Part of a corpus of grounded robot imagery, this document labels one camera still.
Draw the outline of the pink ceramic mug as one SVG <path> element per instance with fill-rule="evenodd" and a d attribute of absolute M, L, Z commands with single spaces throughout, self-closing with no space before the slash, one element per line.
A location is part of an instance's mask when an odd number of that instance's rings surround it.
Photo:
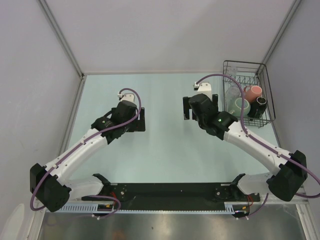
<path fill-rule="evenodd" d="M 251 85 L 245 86 L 243 89 L 244 98 L 249 102 L 252 103 L 256 100 L 256 98 L 262 96 L 262 88 L 258 85 Z"/>

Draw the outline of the black ceramic mug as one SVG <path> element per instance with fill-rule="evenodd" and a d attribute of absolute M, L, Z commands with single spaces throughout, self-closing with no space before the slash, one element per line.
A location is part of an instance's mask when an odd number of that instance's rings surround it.
<path fill-rule="evenodd" d="M 247 114 L 249 118 L 259 119 L 267 108 L 267 99 L 263 96 L 257 97 L 251 104 L 250 104 L 250 111 Z"/>

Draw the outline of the dark wire dish rack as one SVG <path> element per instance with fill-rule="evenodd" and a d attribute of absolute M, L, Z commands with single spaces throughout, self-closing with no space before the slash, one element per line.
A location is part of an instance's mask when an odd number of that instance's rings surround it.
<path fill-rule="evenodd" d="M 262 88 L 262 97 L 267 99 L 267 107 L 260 118 L 244 116 L 244 124 L 255 127 L 263 127 L 276 118 L 274 98 L 269 79 L 269 72 L 264 63 L 225 60 L 223 62 L 223 73 L 228 75 L 229 66 L 237 67 L 237 75 L 234 78 L 244 89 L 246 86 L 259 86 Z"/>

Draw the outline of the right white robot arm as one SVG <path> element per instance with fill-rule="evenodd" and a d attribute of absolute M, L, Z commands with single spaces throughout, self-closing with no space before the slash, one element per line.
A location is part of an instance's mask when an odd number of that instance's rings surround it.
<path fill-rule="evenodd" d="M 237 146 L 267 168 L 267 173 L 255 175 L 239 174 L 232 182 L 231 196 L 242 201 L 250 194 L 273 194 L 289 202 L 308 177 L 305 170 L 306 156 L 296 150 L 291 153 L 243 130 L 241 122 L 226 111 L 219 111 L 216 102 L 200 93 L 183 97 L 184 119 L 197 121 L 207 134 Z"/>

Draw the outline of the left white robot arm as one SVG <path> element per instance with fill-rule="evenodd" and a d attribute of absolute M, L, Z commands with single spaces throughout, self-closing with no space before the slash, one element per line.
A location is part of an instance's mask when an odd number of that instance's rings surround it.
<path fill-rule="evenodd" d="M 72 174 L 98 150 L 125 133 L 144 132 L 145 109 L 130 100 L 121 100 L 104 116 L 97 118 L 87 133 L 70 149 L 44 166 L 30 168 L 30 192 L 50 212 L 60 210 L 69 200 L 110 196 L 110 182 L 99 173 L 71 180 Z"/>

